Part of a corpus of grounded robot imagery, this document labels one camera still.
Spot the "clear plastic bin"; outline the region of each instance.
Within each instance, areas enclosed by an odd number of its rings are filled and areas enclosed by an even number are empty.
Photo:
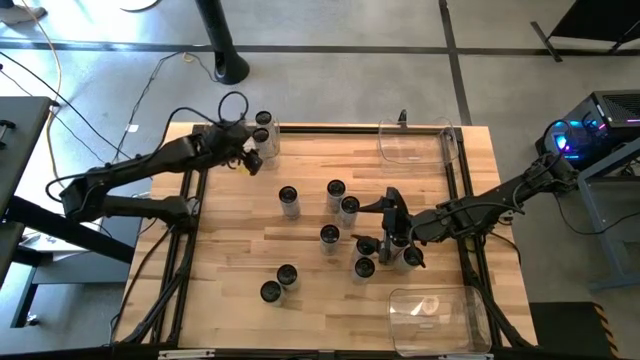
[[[491,348],[484,303],[473,287],[396,289],[388,310],[402,356],[485,354]]]
[[[421,165],[419,168],[422,169],[441,169],[443,164],[458,158],[453,125],[443,117],[425,127],[383,120],[378,128],[378,149],[383,161],[391,167]]]

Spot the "butcher block tabletop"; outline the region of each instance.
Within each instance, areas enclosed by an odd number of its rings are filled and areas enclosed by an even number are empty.
[[[172,124],[166,140],[190,134],[193,125]],[[462,127],[462,133],[473,189],[480,194],[500,184],[489,130]],[[353,284],[350,276],[353,239],[343,236],[333,256],[320,251],[320,229],[335,223],[326,207],[327,183],[332,179],[344,181],[347,195],[357,197],[361,205],[377,201],[388,186],[400,190],[412,214],[449,200],[444,171],[397,167],[388,171],[377,141],[375,134],[283,133],[276,169],[261,170],[256,176],[226,166],[209,170],[179,347],[393,350],[387,313],[394,289],[462,285],[453,240],[423,248],[426,269],[407,275],[396,274],[376,259],[376,272],[364,285]],[[182,178],[182,174],[154,176],[151,196],[178,195]],[[278,191],[286,185],[299,194],[297,220],[282,214]],[[380,214],[360,213],[351,233],[381,238],[381,221]],[[142,227],[149,223],[145,220]],[[129,282],[165,230],[158,221],[140,236]],[[495,232],[513,239],[508,227],[498,225]],[[167,240],[160,245],[142,270],[116,339],[131,333],[157,299],[168,244]],[[491,235],[485,252],[496,302],[522,336],[536,343],[517,254]],[[300,288],[287,293],[278,308],[263,302],[260,287],[276,280],[276,270],[283,264],[298,269]],[[174,301],[175,295],[167,308],[164,336],[169,333]]]

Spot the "concrete floor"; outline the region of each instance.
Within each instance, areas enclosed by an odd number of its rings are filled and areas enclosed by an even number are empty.
[[[528,22],[543,30],[571,6],[570,0],[449,0],[459,47],[541,48]],[[47,7],[43,26],[54,41],[110,41],[157,44],[206,44],[206,33],[192,2],[162,0],[141,13],[125,13],[108,2],[35,1]],[[437,0],[225,0],[238,45],[351,45],[445,47]],[[41,39],[37,28],[0,26],[7,38]],[[609,43],[558,40],[562,47],[603,48]],[[626,45],[637,48],[639,42]],[[56,74],[47,51],[6,51],[49,83]],[[108,139],[117,142],[131,108],[155,63],[164,53],[59,53],[62,93]],[[205,64],[211,54],[199,54]],[[214,114],[227,91],[243,91],[251,101],[249,116],[268,109],[285,122],[377,123],[408,109],[413,123],[439,116],[460,124],[447,55],[245,53],[251,74],[237,86],[211,83],[195,63],[175,57],[165,63],[134,121],[124,150],[144,153],[156,146],[168,113],[192,106]],[[49,95],[29,75],[11,64],[5,72],[34,94]],[[552,120],[564,116],[593,90],[631,89],[640,84],[640,57],[461,56],[462,79],[474,125],[491,129],[503,180],[521,173],[535,159],[533,142]],[[20,90],[0,76],[0,95]],[[240,102],[230,102],[224,116],[235,118]],[[60,117],[95,151],[110,159],[103,144],[63,107]],[[177,121],[193,121],[184,114]],[[83,171],[98,161],[60,125],[53,129],[61,174]],[[21,185],[24,192],[32,184]],[[32,194],[40,198],[39,193]],[[569,220],[589,229],[577,198],[565,199]],[[526,217],[514,222],[522,252],[523,275],[530,301],[596,301],[604,306],[624,357],[640,357],[640,287],[591,293],[589,281],[607,274],[597,240],[572,233],[558,217],[548,195],[530,200]],[[119,305],[122,285],[55,285],[38,290],[33,312],[38,327],[9,329],[27,269],[15,265],[0,291],[0,353],[97,346],[106,342],[108,319]]]

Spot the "computer tower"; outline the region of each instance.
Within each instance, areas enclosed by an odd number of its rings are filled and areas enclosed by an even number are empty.
[[[640,136],[640,90],[594,91],[562,120],[545,139],[536,141],[538,154],[558,154],[578,170],[609,155]]]

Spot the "yellow warning stripe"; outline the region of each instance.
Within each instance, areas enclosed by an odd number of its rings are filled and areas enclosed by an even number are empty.
[[[593,308],[600,316],[600,324],[604,329],[605,335],[607,336],[607,341],[609,342],[609,350],[611,351],[611,355],[615,358],[620,357],[620,353],[618,352],[618,347],[616,346],[616,341],[613,338],[613,331],[611,331],[611,327],[609,326],[609,320],[607,320],[607,314],[604,312],[602,306],[598,304],[593,304]]]
[[[596,312],[598,313],[598,315],[600,315],[600,317],[603,318],[607,318],[607,314],[604,313],[604,309],[601,308],[600,306],[595,306]]]

